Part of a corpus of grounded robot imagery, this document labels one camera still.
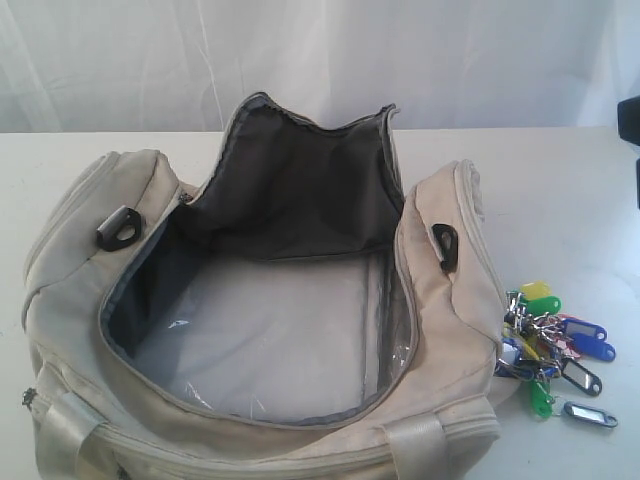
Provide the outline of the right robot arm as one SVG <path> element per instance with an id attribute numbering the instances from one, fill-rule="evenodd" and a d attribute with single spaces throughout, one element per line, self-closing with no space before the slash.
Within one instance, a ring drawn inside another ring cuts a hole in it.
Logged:
<path id="1" fill-rule="evenodd" d="M 617 104 L 617 130 L 621 140 L 632 147 L 640 146 L 640 96 L 634 96 Z M 640 160 L 635 161 L 637 203 L 640 203 Z"/>

